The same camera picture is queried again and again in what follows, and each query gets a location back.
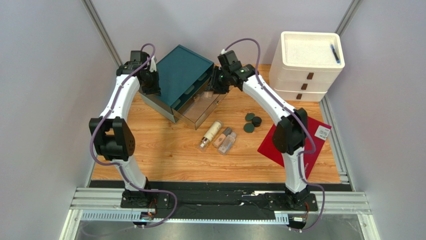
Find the blue pen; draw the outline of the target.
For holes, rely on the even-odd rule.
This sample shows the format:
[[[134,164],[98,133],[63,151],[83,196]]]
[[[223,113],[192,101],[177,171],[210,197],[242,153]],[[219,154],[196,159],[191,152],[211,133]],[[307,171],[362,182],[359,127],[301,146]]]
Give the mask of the blue pen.
[[[340,64],[340,63],[341,63],[341,60],[340,60],[340,58],[339,58],[339,55],[338,55],[338,53],[337,53],[337,51],[336,51],[336,49],[335,49],[334,45],[333,45],[333,44],[330,44],[330,48],[331,48],[331,51],[332,51],[332,53],[333,53],[333,56],[334,56],[334,58],[335,58],[336,63],[337,63],[337,64]]]

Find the green round compact upper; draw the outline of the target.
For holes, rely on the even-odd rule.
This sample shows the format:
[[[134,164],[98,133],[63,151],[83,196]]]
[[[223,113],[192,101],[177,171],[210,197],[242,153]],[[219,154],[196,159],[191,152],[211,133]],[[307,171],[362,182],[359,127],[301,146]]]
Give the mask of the green round compact upper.
[[[252,112],[249,112],[245,115],[244,119],[247,122],[251,122],[256,115]]]

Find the cream white pump bottle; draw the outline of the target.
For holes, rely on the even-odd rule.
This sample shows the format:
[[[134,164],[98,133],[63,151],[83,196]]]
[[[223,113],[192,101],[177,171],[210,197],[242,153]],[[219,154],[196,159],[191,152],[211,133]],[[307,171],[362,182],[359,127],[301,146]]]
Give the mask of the cream white pump bottle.
[[[206,150],[206,148],[209,146],[211,141],[218,134],[218,132],[222,128],[222,126],[223,126],[223,123],[220,120],[216,120],[212,123],[212,125],[209,127],[209,129],[206,131],[206,133],[203,135],[203,137],[200,141],[200,144],[198,145],[198,148],[202,152]]]

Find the green round compact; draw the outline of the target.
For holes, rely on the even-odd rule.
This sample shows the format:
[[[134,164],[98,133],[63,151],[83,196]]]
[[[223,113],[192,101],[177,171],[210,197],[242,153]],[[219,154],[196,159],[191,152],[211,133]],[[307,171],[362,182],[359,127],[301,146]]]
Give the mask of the green round compact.
[[[249,112],[245,115],[244,119],[247,122],[251,122],[256,115],[252,112]]]
[[[255,126],[254,126],[254,124],[253,124],[253,123],[251,123],[251,122],[246,123],[246,124],[243,126],[243,130],[244,130],[246,133],[253,133],[253,132],[255,131],[255,129],[256,129],[256,127],[255,127]]]

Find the teal drawer organizer box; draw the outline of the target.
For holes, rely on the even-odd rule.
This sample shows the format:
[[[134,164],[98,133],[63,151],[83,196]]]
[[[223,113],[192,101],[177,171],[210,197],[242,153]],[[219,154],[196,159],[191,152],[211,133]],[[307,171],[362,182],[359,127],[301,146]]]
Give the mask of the teal drawer organizer box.
[[[177,114],[184,113],[194,103],[194,97],[206,88],[214,62],[178,45],[156,67],[160,95],[139,94],[145,104],[175,124],[180,120]]]

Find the beige foundation bottle black cap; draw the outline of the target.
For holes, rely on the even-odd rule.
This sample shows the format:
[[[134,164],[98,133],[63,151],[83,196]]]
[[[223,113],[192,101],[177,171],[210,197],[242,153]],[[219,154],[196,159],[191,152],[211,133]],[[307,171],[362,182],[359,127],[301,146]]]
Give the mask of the beige foundation bottle black cap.
[[[214,96],[214,92],[213,91],[204,91],[202,94],[202,98],[206,99],[206,100],[211,100]]]

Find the clear glass foundation bottle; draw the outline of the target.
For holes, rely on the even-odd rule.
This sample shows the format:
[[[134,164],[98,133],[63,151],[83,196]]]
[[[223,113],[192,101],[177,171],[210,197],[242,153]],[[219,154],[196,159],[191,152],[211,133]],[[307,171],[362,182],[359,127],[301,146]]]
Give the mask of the clear glass foundation bottle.
[[[236,132],[231,132],[223,141],[223,143],[219,146],[219,148],[217,149],[217,151],[222,154],[222,155],[226,155],[229,150],[231,149],[231,147],[233,146],[234,142],[236,141],[237,138],[237,133]]]

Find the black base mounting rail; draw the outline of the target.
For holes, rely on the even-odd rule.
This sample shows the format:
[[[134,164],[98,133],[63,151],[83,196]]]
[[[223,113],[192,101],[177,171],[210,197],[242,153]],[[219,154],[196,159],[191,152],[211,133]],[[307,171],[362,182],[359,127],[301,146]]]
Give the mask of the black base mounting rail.
[[[120,206],[184,220],[273,220],[278,211],[304,216],[321,208],[309,190],[293,194],[284,183],[152,181],[149,186],[153,192],[124,190]]]

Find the white three-drawer cabinet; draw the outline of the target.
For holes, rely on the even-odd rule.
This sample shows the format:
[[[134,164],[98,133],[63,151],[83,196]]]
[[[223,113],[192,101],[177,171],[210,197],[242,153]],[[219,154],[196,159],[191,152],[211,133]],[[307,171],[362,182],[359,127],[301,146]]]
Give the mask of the white three-drawer cabinet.
[[[340,64],[330,44],[334,45]],[[338,34],[284,31],[270,67],[269,85],[286,101],[320,102],[344,67]]]

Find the clear drawer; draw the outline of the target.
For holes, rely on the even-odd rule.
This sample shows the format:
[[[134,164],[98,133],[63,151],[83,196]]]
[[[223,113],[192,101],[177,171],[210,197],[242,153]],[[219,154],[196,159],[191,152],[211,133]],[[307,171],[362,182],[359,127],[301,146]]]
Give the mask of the clear drawer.
[[[227,94],[214,94],[212,99],[203,99],[209,80],[202,85],[194,83],[175,101],[171,109],[173,116],[191,129],[197,130],[223,101]]]

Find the beige tube grey cap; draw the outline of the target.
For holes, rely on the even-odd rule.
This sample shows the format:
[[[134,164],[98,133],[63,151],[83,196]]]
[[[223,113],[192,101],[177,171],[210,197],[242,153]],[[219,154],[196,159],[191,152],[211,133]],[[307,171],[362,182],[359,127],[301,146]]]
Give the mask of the beige tube grey cap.
[[[232,133],[232,128],[227,127],[219,136],[218,138],[213,142],[213,146],[215,148],[219,148],[222,143],[225,141],[226,137]]]

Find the black round jar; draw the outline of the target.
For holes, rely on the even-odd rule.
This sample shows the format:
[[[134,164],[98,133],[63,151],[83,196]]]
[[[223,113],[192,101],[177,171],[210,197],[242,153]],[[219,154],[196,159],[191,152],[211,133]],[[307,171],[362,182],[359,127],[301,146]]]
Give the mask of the black round jar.
[[[251,120],[251,123],[253,124],[253,126],[255,127],[255,128],[258,128],[258,127],[260,127],[261,126],[261,124],[262,124],[262,118],[261,117],[259,117],[259,116],[254,116],[253,118],[252,118],[252,120]]]

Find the green round compact lower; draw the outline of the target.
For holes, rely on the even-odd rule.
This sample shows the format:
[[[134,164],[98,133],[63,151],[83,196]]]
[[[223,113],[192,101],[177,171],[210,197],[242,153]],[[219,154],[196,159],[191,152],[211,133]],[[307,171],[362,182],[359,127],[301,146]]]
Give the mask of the green round compact lower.
[[[244,130],[246,133],[253,133],[253,132],[255,131],[255,129],[256,129],[256,127],[255,127],[255,126],[254,126],[254,124],[253,124],[253,123],[251,123],[251,122],[246,123],[246,124],[243,126],[243,130]]]

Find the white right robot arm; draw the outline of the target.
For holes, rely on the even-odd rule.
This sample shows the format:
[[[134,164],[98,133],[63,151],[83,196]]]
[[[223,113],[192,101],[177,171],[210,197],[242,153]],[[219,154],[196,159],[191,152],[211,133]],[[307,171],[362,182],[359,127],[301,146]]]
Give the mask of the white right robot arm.
[[[304,153],[307,137],[307,113],[295,109],[280,98],[255,68],[246,65],[233,72],[215,66],[209,87],[215,93],[225,93],[231,86],[253,98],[270,116],[275,131],[274,147],[281,153],[285,168],[285,187],[288,197],[299,203],[309,195],[304,170]]]

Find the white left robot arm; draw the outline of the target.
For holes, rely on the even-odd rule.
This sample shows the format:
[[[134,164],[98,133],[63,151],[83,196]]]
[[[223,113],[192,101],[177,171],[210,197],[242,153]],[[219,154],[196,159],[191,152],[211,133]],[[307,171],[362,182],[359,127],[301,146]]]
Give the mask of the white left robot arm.
[[[89,151],[97,164],[117,169],[124,180],[126,200],[150,202],[154,190],[150,189],[147,177],[136,162],[136,140],[127,124],[130,107],[139,88],[140,82],[133,72],[117,76],[105,109],[99,117],[89,121]]]

